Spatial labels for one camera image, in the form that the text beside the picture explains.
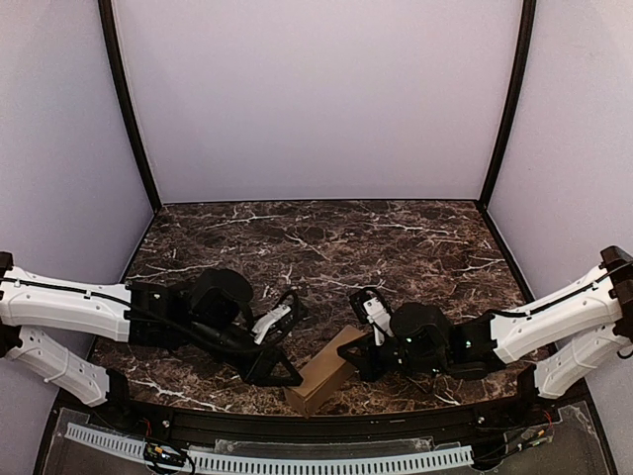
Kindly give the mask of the brown cardboard box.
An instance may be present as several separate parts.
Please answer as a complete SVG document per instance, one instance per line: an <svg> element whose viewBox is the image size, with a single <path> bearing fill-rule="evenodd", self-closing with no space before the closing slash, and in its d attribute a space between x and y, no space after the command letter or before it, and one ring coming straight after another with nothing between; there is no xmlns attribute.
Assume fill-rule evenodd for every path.
<svg viewBox="0 0 633 475"><path fill-rule="evenodd" d="M308 419L323 414L356 370L337 350L365 335L352 326L344 327L302 367L302 384L284 389L286 402L297 415Z"/></svg>

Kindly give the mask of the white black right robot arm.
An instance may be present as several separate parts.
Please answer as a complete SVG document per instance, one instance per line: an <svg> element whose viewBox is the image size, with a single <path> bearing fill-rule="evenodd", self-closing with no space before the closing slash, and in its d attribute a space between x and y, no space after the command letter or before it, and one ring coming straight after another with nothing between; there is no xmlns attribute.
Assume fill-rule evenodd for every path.
<svg viewBox="0 0 633 475"><path fill-rule="evenodd" d="M557 292L511 310L487 310L458 325L434 305L408 302L393 310L377 289L365 287L349 301L373 331L337 353L364 381L391 371L481 380L563 340L532 373L536 395L558 399L632 344L632 257L615 245L600 255L598 266Z"/></svg>

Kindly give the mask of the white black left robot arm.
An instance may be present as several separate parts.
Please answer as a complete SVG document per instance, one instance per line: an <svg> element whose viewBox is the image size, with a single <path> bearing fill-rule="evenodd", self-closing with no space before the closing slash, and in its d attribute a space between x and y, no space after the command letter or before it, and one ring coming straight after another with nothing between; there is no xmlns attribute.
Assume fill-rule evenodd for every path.
<svg viewBox="0 0 633 475"><path fill-rule="evenodd" d="M297 387L303 378L280 342L305 315L294 290L255 318L253 289L239 273L208 268L170 286L96 285L36 275L1 254L1 355L75 396L88 407L129 397L127 377L87 362L50 338L52 328L116 342L175 350L192 344L258 387Z"/></svg>

